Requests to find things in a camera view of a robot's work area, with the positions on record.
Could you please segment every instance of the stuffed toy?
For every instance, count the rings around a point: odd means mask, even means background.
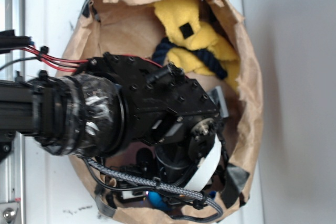
[[[200,21],[198,0],[162,0],[154,12],[167,38],[157,46],[152,59],[163,64],[166,57],[186,73],[224,79],[236,92],[239,57],[231,44],[207,22]]]

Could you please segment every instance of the brown paper bag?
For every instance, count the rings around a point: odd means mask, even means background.
[[[165,36],[165,30],[155,16],[153,2],[160,0],[87,0],[84,4],[72,38],[64,52],[66,59],[86,59],[112,54],[131,54],[151,57],[155,47]],[[259,64],[243,25],[244,18],[228,0],[203,0],[201,12],[213,13],[212,26],[225,36],[240,57],[240,74],[237,79],[237,95],[224,81],[216,77],[188,73],[197,79],[205,90],[220,85],[224,90],[229,110],[224,137],[227,142],[229,164],[226,170],[226,186],[217,193],[216,201],[224,215],[232,214],[244,205],[248,198],[257,162],[263,129],[263,93]],[[83,184],[96,199],[102,214],[124,223],[193,223],[173,220],[166,213],[151,208],[134,208],[119,204],[116,210],[108,207],[104,195],[95,192],[96,182],[88,173],[83,161],[75,156],[71,162]],[[182,208],[185,215],[207,217],[215,213],[211,207],[195,210]]]

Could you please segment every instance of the blue rope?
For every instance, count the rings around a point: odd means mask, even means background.
[[[163,38],[156,47],[156,50],[152,56],[152,60],[160,65],[163,65],[164,59],[170,49],[178,47],[176,44],[171,43],[168,38]],[[189,52],[193,53],[198,59],[200,59],[212,72],[214,72],[221,80],[227,77],[227,72],[222,68],[219,61],[215,58],[214,54],[207,49],[200,49]]]

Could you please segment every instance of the gray braided cable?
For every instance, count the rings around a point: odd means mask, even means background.
[[[96,161],[90,159],[90,158],[86,158],[86,160],[88,161],[88,164],[99,170],[101,173],[104,173],[106,175],[109,175],[113,178],[117,178],[117,179],[121,179],[124,181],[128,181],[128,182],[132,182],[135,183],[137,185],[143,185],[143,186],[151,186],[154,187],[155,189],[158,190],[163,190],[163,191],[167,191],[169,193],[173,193],[173,194],[182,194],[182,195],[186,195],[188,197],[194,198],[196,200],[203,200],[203,194],[196,192],[196,191],[191,191],[191,190],[187,190],[181,187],[176,187],[176,186],[172,186],[166,183],[157,183],[153,180],[149,180],[149,179],[145,179],[145,178],[141,178],[141,177],[136,177],[133,175],[129,175],[129,174],[125,174],[116,170],[112,170],[109,169],[99,163],[97,163]],[[213,201],[210,198],[206,198],[205,203],[208,204],[209,206],[213,207],[216,211],[217,214],[214,214],[212,216],[206,217],[206,218],[195,218],[195,217],[191,217],[191,216],[172,216],[172,218],[174,219],[185,219],[185,220],[191,220],[191,221],[196,221],[196,222],[201,222],[201,223],[206,223],[206,222],[210,222],[210,221],[214,221],[215,219],[219,218],[220,216],[223,215],[223,210],[220,207],[219,204],[217,204],[215,201]]]

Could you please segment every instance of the white wall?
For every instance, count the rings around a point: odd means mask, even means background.
[[[243,2],[265,88],[265,223],[336,223],[336,0]]]

